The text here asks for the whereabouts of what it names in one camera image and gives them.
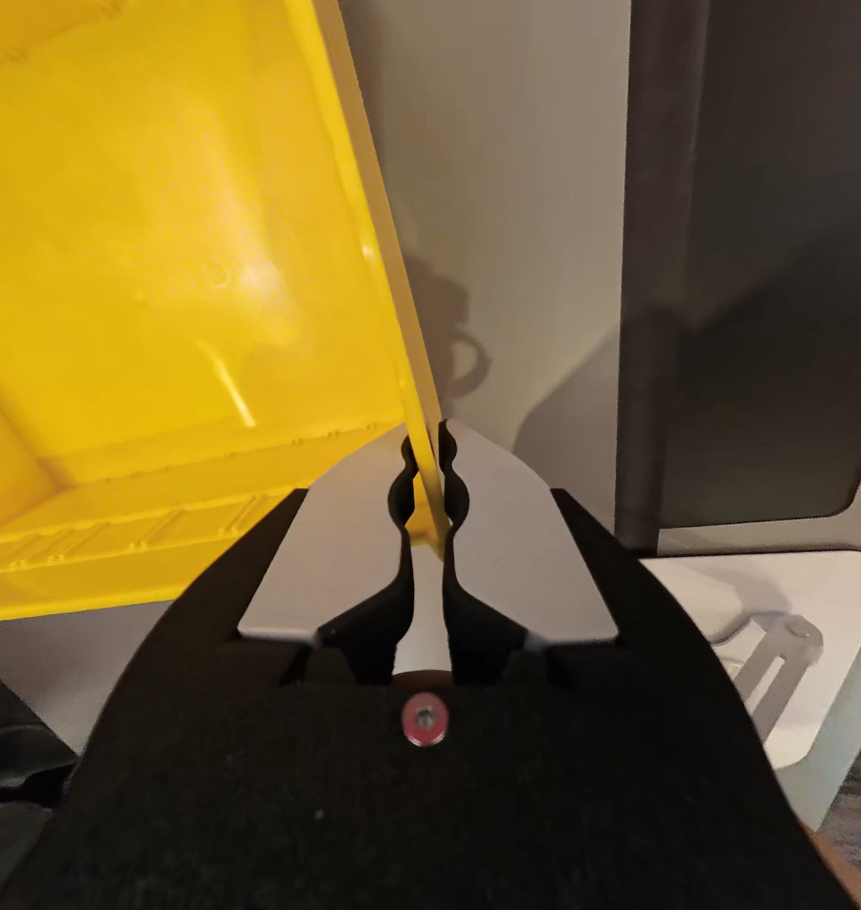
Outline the yellow plastic bin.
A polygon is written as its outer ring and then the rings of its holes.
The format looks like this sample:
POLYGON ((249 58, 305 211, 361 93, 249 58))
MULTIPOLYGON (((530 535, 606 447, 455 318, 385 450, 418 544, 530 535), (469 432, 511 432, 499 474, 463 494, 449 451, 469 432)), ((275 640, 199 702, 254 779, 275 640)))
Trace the yellow plastic bin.
POLYGON ((337 2, 0 1, 0 620, 179 596, 440 410, 337 2))

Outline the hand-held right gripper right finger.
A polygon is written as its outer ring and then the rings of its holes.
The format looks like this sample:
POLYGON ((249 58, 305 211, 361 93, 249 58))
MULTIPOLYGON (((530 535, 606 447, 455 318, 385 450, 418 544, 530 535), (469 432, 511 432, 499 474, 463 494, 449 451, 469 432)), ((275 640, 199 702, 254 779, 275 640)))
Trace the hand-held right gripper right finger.
POLYGON ((550 486, 469 426, 438 428, 450 526, 443 615, 455 683, 496 684, 513 654, 615 643, 618 627, 550 486))

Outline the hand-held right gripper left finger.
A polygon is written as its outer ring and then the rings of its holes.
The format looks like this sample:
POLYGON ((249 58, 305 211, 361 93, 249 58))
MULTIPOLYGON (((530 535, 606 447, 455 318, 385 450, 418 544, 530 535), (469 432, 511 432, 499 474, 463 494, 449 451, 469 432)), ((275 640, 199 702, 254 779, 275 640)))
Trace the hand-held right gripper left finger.
POLYGON ((320 476, 238 624, 252 640, 335 649, 359 683, 385 684, 414 616, 408 521, 417 462, 394 426, 320 476))

